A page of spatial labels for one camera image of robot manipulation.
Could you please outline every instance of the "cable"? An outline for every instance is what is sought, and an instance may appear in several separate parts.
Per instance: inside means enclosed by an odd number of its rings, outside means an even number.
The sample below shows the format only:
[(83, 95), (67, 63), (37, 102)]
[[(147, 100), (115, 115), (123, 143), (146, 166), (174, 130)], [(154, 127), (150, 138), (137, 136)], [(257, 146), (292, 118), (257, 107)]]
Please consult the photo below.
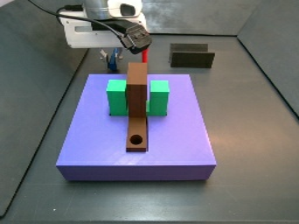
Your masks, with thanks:
[[(65, 6), (61, 7), (61, 8), (57, 10), (57, 13), (61, 14), (62, 10), (65, 10), (65, 9), (66, 9)], [(57, 16), (57, 19), (58, 19), (59, 23), (62, 24), (61, 17)]]
[(78, 20), (82, 20), (82, 21), (87, 21), (87, 22), (91, 22), (91, 23), (95, 23), (95, 24), (99, 24), (99, 25), (103, 25), (106, 26), (117, 35), (117, 37), (119, 39), (122, 39), (122, 35), (119, 34), (119, 32), (117, 30), (114, 30), (109, 25), (101, 23), (98, 20), (95, 19), (91, 19), (91, 18), (86, 18), (86, 17), (74, 17), (74, 16), (67, 16), (67, 15), (62, 15), (61, 13), (55, 13), (54, 11), (51, 10), (46, 10), (38, 3), (35, 3), (33, 0), (29, 0), (29, 2), (35, 5), (42, 11), (53, 14), (54, 16), (57, 17), (61, 17), (61, 18), (71, 18), (71, 19), (78, 19)]

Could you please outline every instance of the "gray wall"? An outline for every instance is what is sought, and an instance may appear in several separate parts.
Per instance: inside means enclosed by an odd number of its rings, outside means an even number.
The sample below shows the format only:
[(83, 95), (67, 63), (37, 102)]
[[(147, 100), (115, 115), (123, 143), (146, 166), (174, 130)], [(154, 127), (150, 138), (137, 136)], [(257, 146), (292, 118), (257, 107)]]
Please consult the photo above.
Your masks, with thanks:
[(86, 51), (70, 49), (57, 18), (27, 1), (0, 8), (0, 216)]
[(238, 35), (262, 0), (143, 0), (151, 33)]
[(238, 38), (299, 115), (299, 1), (266, 0)]

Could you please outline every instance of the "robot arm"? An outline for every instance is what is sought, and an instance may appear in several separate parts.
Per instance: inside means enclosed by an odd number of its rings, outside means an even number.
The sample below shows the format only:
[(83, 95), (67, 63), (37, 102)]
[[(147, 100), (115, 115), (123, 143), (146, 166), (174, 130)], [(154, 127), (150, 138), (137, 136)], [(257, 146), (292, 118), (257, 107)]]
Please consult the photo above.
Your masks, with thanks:
[(62, 17), (66, 37), (71, 47), (125, 47), (133, 54), (141, 53), (153, 43), (146, 30), (142, 0), (86, 0), (82, 10), (61, 14), (101, 21), (122, 33), (117, 36), (101, 24)]

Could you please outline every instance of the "purple platform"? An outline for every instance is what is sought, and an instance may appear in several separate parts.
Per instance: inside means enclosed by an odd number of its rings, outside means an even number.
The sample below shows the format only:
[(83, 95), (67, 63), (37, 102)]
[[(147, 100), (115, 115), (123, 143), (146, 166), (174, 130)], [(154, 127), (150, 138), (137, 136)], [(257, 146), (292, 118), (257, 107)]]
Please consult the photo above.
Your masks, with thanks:
[(149, 117), (149, 152), (127, 152), (127, 117), (109, 115), (109, 80), (93, 74), (58, 160), (67, 180), (208, 179), (217, 166), (200, 103), (188, 74), (150, 74), (170, 81), (169, 115)]

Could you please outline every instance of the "hole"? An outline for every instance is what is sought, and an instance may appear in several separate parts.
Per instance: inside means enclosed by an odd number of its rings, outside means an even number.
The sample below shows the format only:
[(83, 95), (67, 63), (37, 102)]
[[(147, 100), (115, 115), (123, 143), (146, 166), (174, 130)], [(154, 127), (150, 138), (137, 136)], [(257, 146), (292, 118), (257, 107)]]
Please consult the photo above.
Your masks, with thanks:
[(131, 144), (141, 144), (143, 142), (143, 138), (139, 135), (133, 135), (130, 137)]

